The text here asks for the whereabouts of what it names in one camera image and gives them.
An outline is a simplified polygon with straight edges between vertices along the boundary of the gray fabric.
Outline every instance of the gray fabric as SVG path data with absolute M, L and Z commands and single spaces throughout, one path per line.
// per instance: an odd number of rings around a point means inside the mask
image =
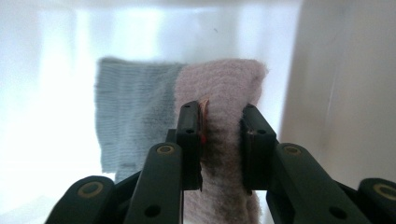
M 116 183 L 141 170 L 148 150 L 175 126 L 174 88 L 181 63 L 99 62 L 96 134 L 104 173 Z

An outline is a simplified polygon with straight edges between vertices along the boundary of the white wall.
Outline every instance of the white wall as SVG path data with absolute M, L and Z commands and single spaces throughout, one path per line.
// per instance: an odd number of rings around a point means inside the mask
M 351 187 L 396 181 L 394 1 L 180 2 L 0 2 L 1 223 L 42 223 L 101 175 L 93 85 L 108 55 L 265 62 L 260 110 L 282 142 Z
M 305 1 L 281 140 L 353 188 L 396 181 L 396 3 Z

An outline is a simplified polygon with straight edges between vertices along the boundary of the knitted fabric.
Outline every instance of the knitted fabric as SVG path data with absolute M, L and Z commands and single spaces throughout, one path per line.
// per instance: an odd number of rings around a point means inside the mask
M 140 171 L 149 149 L 175 124 L 174 89 L 181 63 L 99 62 L 96 133 L 104 173 L 116 182 Z
M 188 221 L 259 223 L 257 195 L 249 196 L 242 183 L 239 121 L 248 103 L 257 104 L 265 73 L 264 65 L 252 60 L 220 60 L 181 70 L 175 90 L 177 117 L 187 102 L 209 98 L 203 190 L 185 191 Z

